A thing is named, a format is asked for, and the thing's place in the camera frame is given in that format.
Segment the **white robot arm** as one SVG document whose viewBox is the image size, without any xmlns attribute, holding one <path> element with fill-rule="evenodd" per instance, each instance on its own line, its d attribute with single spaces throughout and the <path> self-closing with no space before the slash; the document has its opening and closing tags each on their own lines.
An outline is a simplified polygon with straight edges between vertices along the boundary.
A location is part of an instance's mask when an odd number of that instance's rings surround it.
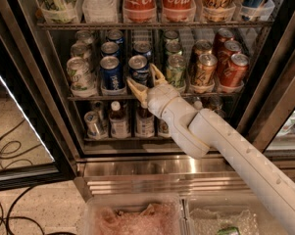
<svg viewBox="0 0 295 235">
<path fill-rule="evenodd" d="M 169 127 L 172 140 L 193 159 L 217 149 L 267 210 L 295 235 L 295 183 L 239 132 L 213 111 L 185 101 L 155 65 L 154 86 L 126 80 L 132 94 Z"/>
</svg>

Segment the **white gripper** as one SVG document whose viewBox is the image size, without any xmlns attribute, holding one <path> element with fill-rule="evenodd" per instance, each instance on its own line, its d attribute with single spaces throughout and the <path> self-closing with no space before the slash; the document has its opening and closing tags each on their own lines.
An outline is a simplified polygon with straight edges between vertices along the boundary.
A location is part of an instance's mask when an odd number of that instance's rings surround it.
<svg viewBox="0 0 295 235">
<path fill-rule="evenodd" d="M 141 103 L 143 108 L 147 108 L 157 118 L 161 117 L 166 105 L 174 98 L 179 97 L 179 92 L 166 81 L 162 72 L 153 64 L 150 64 L 150 72 L 155 87 L 150 88 L 136 82 L 131 77 L 126 79 L 127 85 L 132 94 Z"/>
</svg>

